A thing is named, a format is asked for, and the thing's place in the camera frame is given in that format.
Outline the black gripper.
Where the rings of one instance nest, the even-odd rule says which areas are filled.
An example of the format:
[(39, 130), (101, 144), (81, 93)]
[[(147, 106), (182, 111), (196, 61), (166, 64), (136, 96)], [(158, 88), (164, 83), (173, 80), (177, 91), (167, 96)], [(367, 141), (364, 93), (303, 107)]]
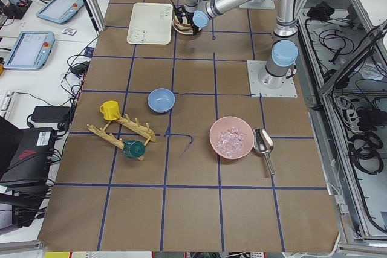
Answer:
[(177, 33), (198, 33), (200, 29), (193, 23), (193, 14), (184, 6), (175, 7), (175, 31)]

